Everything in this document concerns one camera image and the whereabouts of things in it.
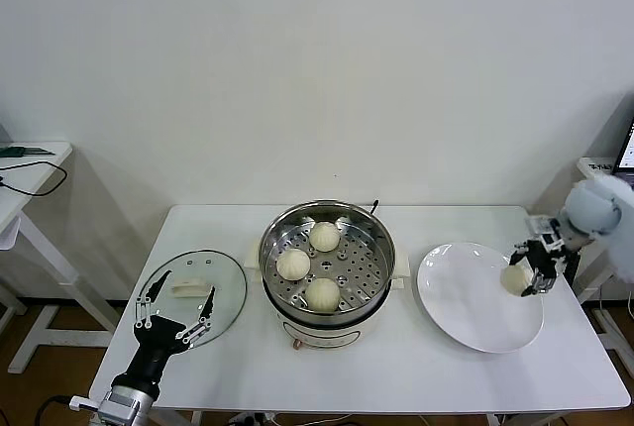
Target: stainless steel pot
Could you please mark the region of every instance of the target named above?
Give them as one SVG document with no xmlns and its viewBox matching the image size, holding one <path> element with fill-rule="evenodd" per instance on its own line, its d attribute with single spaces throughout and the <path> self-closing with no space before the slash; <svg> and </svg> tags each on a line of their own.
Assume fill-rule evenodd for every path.
<svg viewBox="0 0 634 426">
<path fill-rule="evenodd" d="M 328 253 L 314 250 L 308 241 L 310 230 L 321 221 L 334 223 L 341 233 L 339 246 Z M 310 258 L 310 271 L 303 279 L 288 281 L 277 273 L 277 259 L 289 248 Z M 383 224 L 359 206 L 334 200 L 288 209 L 266 228 L 259 248 L 260 270 L 272 304 L 298 323 L 322 329 L 352 326 L 372 315 L 389 292 L 394 260 L 394 244 Z M 339 284 L 341 298 L 334 313 L 308 308 L 306 288 L 319 277 Z"/>
</svg>

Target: white wall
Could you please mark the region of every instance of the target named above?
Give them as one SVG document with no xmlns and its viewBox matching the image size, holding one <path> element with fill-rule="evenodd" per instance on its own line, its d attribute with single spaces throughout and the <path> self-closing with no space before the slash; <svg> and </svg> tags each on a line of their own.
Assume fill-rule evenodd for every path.
<svg viewBox="0 0 634 426">
<path fill-rule="evenodd" d="M 174 203 L 532 204 L 631 89 L 630 4 L 0 0 L 0 117 L 75 145 L 30 213 L 125 297 Z"/>
</svg>

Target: white plate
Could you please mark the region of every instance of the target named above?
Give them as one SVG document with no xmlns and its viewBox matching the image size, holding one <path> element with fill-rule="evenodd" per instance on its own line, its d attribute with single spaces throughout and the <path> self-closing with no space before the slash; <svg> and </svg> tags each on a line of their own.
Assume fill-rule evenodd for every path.
<svg viewBox="0 0 634 426">
<path fill-rule="evenodd" d="M 544 324 L 539 295 L 518 297 L 500 283 L 508 258 L 486 246 L 432 250 L 418 269 L 418 291 L 438 326 L 472 349 L 493 354 L 530 344 Z"/>
</svg>

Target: white bun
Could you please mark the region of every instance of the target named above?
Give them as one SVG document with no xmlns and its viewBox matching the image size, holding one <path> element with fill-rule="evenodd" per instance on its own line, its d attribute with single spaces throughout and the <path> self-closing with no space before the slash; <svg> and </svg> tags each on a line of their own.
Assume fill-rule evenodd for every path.
<svg viewBox="0 0 634 426">
<path fill-rule="evenodd" d="M 313 226 L 308 239 L 317 251 L 327 253 L 339 246 L 339 230 L 332 223 L 322 221 Z"/>
<path fill-rule="evenodd" d="M 523 265 L 508 266 L 504 268 L 500 280 L 508 292 L 521 296 L 526 287 L 531 285 L 533 270 Z"/>
<path fill-rule="evenodd" d="M 313 279 L 306 289 L 308 308 L 316 312 L 334 312 L 339 306 L 339 286 L 330 279 Z"/>
<path fill-rule="evenodd" d="M 277 258 L 277 272 L 286 280 L 299 280 L 310 271 L 310 258 L 301 250 L 290 248 Z"/>
</svg>

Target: laptop screen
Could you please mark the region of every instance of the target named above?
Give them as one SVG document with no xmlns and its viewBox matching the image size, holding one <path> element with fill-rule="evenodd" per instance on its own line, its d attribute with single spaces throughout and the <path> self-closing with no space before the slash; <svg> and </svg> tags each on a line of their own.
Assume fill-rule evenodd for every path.
<svg viewBox="0 0 634 426">
<path fill-rule="evenodd" d="M 634 121 L 630 124 L 627 137 L 616 159 L 612 174 L 627 181 L 634 188 Z"/>
</svg>

